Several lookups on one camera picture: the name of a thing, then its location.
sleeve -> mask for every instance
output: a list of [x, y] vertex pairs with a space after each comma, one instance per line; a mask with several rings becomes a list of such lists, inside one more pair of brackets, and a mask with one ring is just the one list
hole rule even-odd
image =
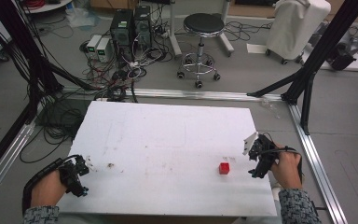
[[279, 193], [282, 223], [322, 223], [310, 201], [308, 193], [302, 189], [283, 189]]
[[58, 222], [60, 208], [57, 206], [38, 206], [28, 208], [24, 214], [23, 224], [55, 224]]

round stool seat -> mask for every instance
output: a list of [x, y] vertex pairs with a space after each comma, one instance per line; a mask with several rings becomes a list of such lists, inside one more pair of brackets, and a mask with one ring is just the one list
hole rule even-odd
[[211, 14], [196, 13], [185, 18], [186, 31], [203, 37], [221, 35], [225, 28], [223, 21]]

red block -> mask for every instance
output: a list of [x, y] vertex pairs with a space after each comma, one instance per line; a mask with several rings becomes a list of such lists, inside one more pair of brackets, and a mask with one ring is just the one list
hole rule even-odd
[[219, 165], [219, 174], [227, 175], [229, 172], [229, 164], [228, 162], [221, 162]]

floor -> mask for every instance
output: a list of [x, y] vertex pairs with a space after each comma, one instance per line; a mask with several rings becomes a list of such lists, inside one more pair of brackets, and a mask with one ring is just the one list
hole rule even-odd
[[[58, 21], [64, 16], [63, 11], [48, 13], [36, 18], [38, 22]], [[260, 26], [270, 21], [246, 18], [229, 18], [229, 21], [240, 21], [245, 24]], [[55, 23], [53, 33], [42, 36], [43, 43], [48, 47], [56, 60], [71, 74], [84, 77], [82, 72], [87, 69], [86, 58], [79, 51], [79, 46], [90, 39], [92, 34], [103, 34], [110, 25], [110, 20], [97, 20], [98, 24], [89, 29], [70, 29], [66, 21]], [[265, 44], [269, 32], [260, 30], [251, 34], [247, 42], [232, 41], [235, 52], [228, 58], [219, 41], [207, 39], [205, 50], [216, 59], [216, 66], [222, 79], [213, 81], [212, 77], [204, 77], [204, 87], [195, 90], [191, 76], [179, 80], [176, 71], [179, 61], [155, 63], [146, 67], [147, 75], [137, 82], [136, 89], [178, 90], [178, 91], [221, 91], [221, 92], [252, 92], [258, 91], [297, 71], [299, 64], [290, 62], [281, 65], [276, 55], [267, 57], [264, 54], [250, 54], [246, 43]], [[183, 52], [194, 50], [197, 38], [186, 35], [177, 36]], [[72, 83], [58, 78], [65, 87], [73, 87]], [[26, 82], [20, 77], [14, 65], [0, 62], [0, 140], [10, 128], [14, 120], [27, 104]], [[287, 87], [274, 91], [284, 93]], [[173, 100], [142, 98], [141, 103], [174, 104], [174, 105], [215, 105], [251, 108], [255, 127], [260, 132], [269, 132], [274, 140], [283, 144], [301, 148], [295, 125], [285, 103], [274, 103], [276, 112], [263, 107], [260, 103], [205, 101], [205, 100]], [[337, 195], [349, 223], [358, 223], [358, 72], [320, 70], [314, 80], [313, 95], [310, 108], [310, 136], [318, 149], [329, 180]], [[0, 184], [0, 223], [21, 222], [22, 188], [27, 180], [37, 171], [58, 157], [65, 157], [70, 150], [71, 142], [64, 142], [58, 150], [46, 159], [25, 164], [16, 159]], [[37, 136], [24, 153], [27, 159], [37, 159], [52, 150], [41, 136]], [[323, 197], [313, 179], [309, 166], [304, 162], [306, 181], [305, 190], [318, 207], [325, 207]], [[328, 213], [319, 211], [323, 223], [331, 223]], [[208, 223], [229, 223], [231, 220], [210, 220]], [[134, 223], [134, 219], [119, 217], [117, 223]]]

hand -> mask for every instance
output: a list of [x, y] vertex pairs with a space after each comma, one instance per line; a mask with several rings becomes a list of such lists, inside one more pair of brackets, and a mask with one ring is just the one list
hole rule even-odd
[[55, 206], [66, 191], [61, 183], [60, 172], [55, 170], [43, 177], [32, 190], [31, 207]]
[[293, 152], [280, 152], [279, 163], [274, 162], [271, 171], [284, 189], [302, 189], [297, 166], [301, 155]]

